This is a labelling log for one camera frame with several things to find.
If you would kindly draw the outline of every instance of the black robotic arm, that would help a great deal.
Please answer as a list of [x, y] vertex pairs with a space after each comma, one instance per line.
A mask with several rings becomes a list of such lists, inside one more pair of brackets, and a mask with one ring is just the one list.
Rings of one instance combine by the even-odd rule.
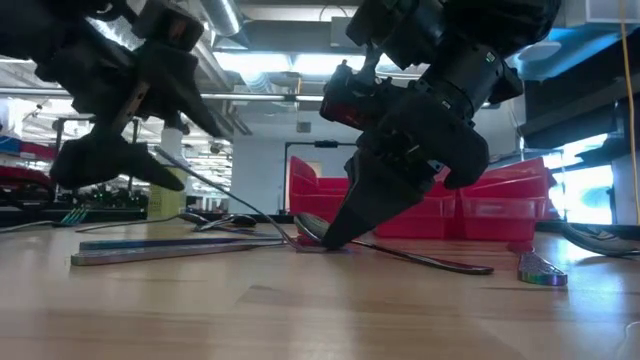
[[[339, 248], [422, 201], [445, 166], [444, 185], [473, 184], [488, 166], [472, 118], [486, 101], [523, 93], [505, 59], [551, 30], [560, 0], [365, 0], [347, 35], [368, 48], [354, 74], [343, 63], [325, 88], [320, 114], [363, 130], [347, 161], [350, 188], [323, 238]], [[429, 64], [398, 87], [377, 79], [382, 53], [401, 69]]]
[[[221, 135], [195, 86], [197, 59], [190, 51], [203, 32], [197, 19], [167, 0], [148, 0], [139, 15], [125, 0], [3, 0], [0, 14], [0, 54], [33, 60], [40, 79], [57, 82], [78, 112], [95, 115], [91, 133], [67, 141], [52, 166], [58, 184], [77, 188], [127, 174], [184, 187], [145, 144], [129, 144], [120, 134], [134, 116], [177, 127], [182, 112], [210, 135]], [[120, 17], [145, 40], [133, 51], [87, 20]]]

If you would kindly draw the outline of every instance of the wooden tabletop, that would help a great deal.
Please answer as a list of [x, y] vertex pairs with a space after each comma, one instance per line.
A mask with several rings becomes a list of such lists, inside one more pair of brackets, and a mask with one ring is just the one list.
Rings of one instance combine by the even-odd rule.
[[537, 252], [569, 274], [566, 288], [518, 282], [517, 258], [503, 243], [385, 242], [496, 268], [484, 277], [360, 248], [70, 266], [82, 240], [168, 238], [189, 229], [0, 235], [0, 357], [640, 358], [640, 262], [597, 257], [548, 234], [537, 235]]

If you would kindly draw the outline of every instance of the pipe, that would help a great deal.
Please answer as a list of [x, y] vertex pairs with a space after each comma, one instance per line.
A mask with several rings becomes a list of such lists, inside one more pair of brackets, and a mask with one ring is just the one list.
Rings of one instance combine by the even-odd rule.
[[243, 15], [233, 0], [203, 0], [202, 7], [217, 35], [229, 37], [242, 30]]
[[[204, 100], [236, 101], [281, 101], [281, 102], [322, 102], [322, 95], [304, 94], [252, 94], [252, 93], [201, 93]], [[0, 87], [0, 97], [51, 97], [70, 99], [72, 96], [62, 88]]]

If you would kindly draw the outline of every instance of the red plastic bin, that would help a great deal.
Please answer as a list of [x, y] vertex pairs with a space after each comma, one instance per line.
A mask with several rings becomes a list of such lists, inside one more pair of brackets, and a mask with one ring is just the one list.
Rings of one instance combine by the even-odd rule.
[[436, 183], [420, 204], [378, 225], [374, 234], [382, 238], [444, 239], [455, 205], [455, 192]]
[[463, 237], [468, 240], [530, 241], [535, 234], [539, 203], [536, 199], [463, 198]]
[[469, 240], [531, 241], [536, 221], [546, 215], [548, 190], [548, 171], [541, 158], [488, 171], [459, 191], [457, 235]]
[[347, 194], [346, 178], [318, 178], [311, 166], [292, 156], [289, 172], [289, 212], [310, 213], [333, 221]]

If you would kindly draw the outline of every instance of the fork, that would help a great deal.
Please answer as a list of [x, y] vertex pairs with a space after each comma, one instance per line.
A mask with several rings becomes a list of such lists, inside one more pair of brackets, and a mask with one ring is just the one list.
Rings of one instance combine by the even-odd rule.
[[0, 229], [0, 234], [6, 234], [6, 233], [10, 233], [10, 232], [26, 229], [26, 228], [29, 228], [29, 227], [42, 226], [42, 225], [51, 225], [54, 228], [73, 227], [73, 226], [76, 226], [76, 225], [79, 225], [80, 223], [82, 223], [82, 221], [84, 221], [84, 219], [87, 217], [88, 213], [89, 213], [89, 208], [81, 206], [81, 207], [77, 207], [77, 208], [74, 208], [73, 210], [71, 210], [60, 221], [51, 221], [51, 220], [36, 221], [36, 222], [32, 222], [32, 223], [27, 223], [27, 224], [6, 227], [6, 228], [3, 228], [3, 229]]

